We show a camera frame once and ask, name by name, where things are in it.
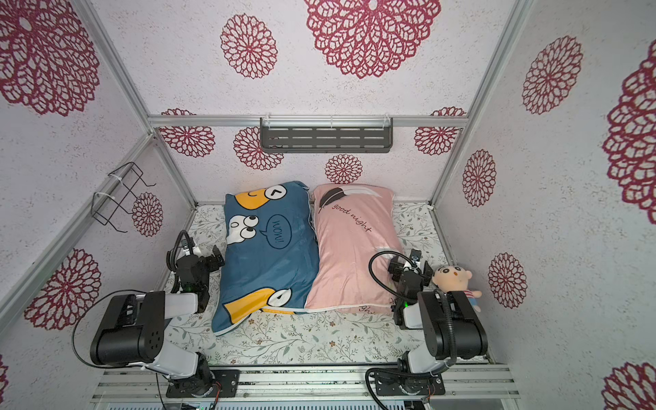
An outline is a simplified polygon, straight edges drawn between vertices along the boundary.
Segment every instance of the zip tie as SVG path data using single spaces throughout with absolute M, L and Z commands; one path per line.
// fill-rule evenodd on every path
M 96 192 L 96 195 L 105 195 L 106 197 L 112 198 L 114 201 L 116 200 L 115 197 L 111 196 L 110 194 L 105 194 L 104 192 Z

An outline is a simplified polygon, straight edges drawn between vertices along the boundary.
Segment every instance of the pillowcase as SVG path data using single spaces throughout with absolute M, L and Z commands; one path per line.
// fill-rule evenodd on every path
M 314 190 L 314 198 L 319 274 L 306 310 L 368 305 L 390 313 L 394 297 L 371 277 L 369 259 L 383 250 L 402 252 L 392 222 L 394 193 L 378 186 L 326 184 Z M 387 272 L 390 258 L 386 256 L 391 255 L 376 258 L 373 271 L 381 282 L 396 289 Z
M 226 195 L 226 265 L 221 271 L 216 335 L 251 313 L 304 312 L 319 270 L 308 187 L 294 181 Z

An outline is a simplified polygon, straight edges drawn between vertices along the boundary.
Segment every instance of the wall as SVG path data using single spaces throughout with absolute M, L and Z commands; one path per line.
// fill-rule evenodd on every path
M 152 113 L 428 115 L 469 107 L 513 0 L 93 3 Z
M 199 135 L 201 129 L 169 127 L 162 135 L 165 140 L 172 141 L 179 136 Z M 228 193 L 252 191 L 290 180 L 300 180 L 310 189 L 331 182 L 385 186 L 393 189 L 397 200 L 427 200 L 448 154 L 447 151 L 436 155 L 419 151 L 415 136 L 417 133 L 422 136 L 423 132 L 432 140 L 446 142 L 450 149 L 457 134 L 453 128 L 421 131 L 395 127 L 394 145 L 387 154 L 272 155 L 259 148 L 258 127 L 207 127 L 207 130 L 214 140 L 210 155 L 194 157 L 184 150 L 182 153 L 171 150 L 200 202 L 224 201 Z
M 45 4 L 0 16 L 0 298 L 144 133 L 72 9 Z
M 60 269 L 0 340 L 0 360 L 6 366 L 0 384 L 0 408 L 82 409 L 91 399 L 102 371 L 84 366 L 70 346 L 72 325 L 89 304 L 118 289 L 150 291 L 165 277 L 166 251 L 187 223 L 187 203 L 153 147 L 135 161 L 143 170 L 124 207 L 110 225 L 94 222 L 73 247 Z M 128 185 L 134 176 L 126 178 Z M 127 191 L 120 188 L 116 198 Z M 101 212 L 109 216 L 115 205 Z M 89 360 L 89 346 L 106 302 L 91 310 L 78 328 L 75 345 Z
M 656 405 L 655 20 L 538 1 L 438 206 L 523 408 Z
M 154 114 L 465 115 L 514 1 L 93 3 Z M 199 201 L 288 180 L 428 199 L 457 132 L 394 134 L 389 154 L 281 157 L 257 128 L 163 132 Z

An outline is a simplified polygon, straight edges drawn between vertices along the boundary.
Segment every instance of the red wire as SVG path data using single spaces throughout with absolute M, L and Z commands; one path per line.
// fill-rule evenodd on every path
M 221 394 L 221 383 L 219 382 L 214 382 L 214 385 L 218 387 L 218 392 L 216 392 L 216 398 L 214 399 L 214 404 L 212 404 L 212 408 L 216 409 L 216 404 L 218 403 L 218 395 Z

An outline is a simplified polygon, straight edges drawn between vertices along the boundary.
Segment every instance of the speech bubble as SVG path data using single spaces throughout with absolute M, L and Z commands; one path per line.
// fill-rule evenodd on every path
M 266 223 L 266 231 L 260 231 L 266 241 L 276 249 L 286 248 L 291 242 L 291 225 L 287 218 L 275 214 Z

